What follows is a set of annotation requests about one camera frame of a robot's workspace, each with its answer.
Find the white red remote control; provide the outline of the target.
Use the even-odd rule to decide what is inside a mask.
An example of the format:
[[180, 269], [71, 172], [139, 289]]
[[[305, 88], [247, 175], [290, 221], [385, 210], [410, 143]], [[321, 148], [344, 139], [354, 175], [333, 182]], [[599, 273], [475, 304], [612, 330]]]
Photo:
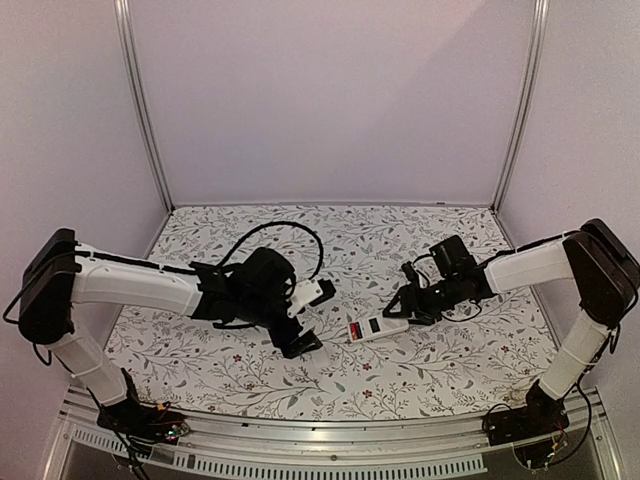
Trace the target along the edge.
[[[357, 323], [361, 330], [361, 337], [358, 340], [352, 338], [352, 332], [349, 325]], [[381, 316], [369, 317], [361, 320], [350, 321], [347, 323], [347, 332], [349, 340], [352, 343], [361, 343], [366, 341], [379, 340], [398, 333], [403, 333], [409, 328], [409, 322], [406, 319], [388, 319]]]

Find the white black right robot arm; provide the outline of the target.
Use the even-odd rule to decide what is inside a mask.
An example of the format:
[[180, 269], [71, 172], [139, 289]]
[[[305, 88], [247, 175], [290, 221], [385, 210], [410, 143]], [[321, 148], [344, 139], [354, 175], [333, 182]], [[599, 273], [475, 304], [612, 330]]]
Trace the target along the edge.
[[522, 289], [543, 295], [557, 287], [575, 301], [574, 319], [534, 387], [543, 397], [518, 412], [517, 427], [527, 436], [539, 435], [554, 422], [551, 401], [579, 385], [639, 302], [639, 261], [599, 218], [483, 261], [458, 235], [429, 247], [426, 256], [434, 261], [439, 281], [422, 285], [413, 263], [405, 263], [407, 282], [384, 308], [384, 317], [434, 324], [463, 302], [480, 304]]

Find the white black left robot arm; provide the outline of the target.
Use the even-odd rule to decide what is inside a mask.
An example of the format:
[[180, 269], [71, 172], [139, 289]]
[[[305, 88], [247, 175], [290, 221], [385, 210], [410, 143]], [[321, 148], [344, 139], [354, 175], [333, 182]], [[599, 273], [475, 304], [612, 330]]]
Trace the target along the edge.
[[148, 426], [146, 408], [134, 388], [105, 356], [95, 339], [72, 320], [72, 307], [108, 303], [172, 312], [221, 329], [267, 330], [287, 359], [317, 350], [321, 341], [297, 317], [334, 297], [333, 283], [313, 274], [297, 278], [278, 252], [257, 248], [242, 263], [193, 262], [176, 267], [121, 257], [79, 243], [71, 229], [57, 230], [25, 269], [12, 302], [21, 335], [45, 347], [128, 434]]

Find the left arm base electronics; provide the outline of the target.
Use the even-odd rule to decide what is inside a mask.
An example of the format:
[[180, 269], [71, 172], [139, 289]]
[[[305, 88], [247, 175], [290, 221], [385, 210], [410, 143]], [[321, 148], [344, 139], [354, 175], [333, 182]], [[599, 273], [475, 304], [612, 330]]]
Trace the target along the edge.
[[97, 424], [105, 429], [126, 437], [133, 446], [147, 454], [152, 445], [176, 445], [181, 437], [190, 433], [186, 416], [174, 411], [171, 402], [155, 406], [140, 402], [131, 375], [122, 370], [126, 385], [125, 398], [111, 406], [97, 403], [99, 416]]

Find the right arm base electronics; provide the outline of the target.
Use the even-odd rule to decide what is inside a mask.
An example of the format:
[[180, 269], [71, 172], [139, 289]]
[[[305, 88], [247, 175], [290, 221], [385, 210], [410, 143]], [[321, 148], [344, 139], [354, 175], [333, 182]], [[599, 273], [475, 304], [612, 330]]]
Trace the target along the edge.
[[514, 449], [514, 455], [531, 470], [550, 466], [569, 425], [563, 400], [547, 395], [539, 381], [527, 392], [523, 407], [499, 404], [482, 419], [482, 429], [491, 446], [524, 441]]

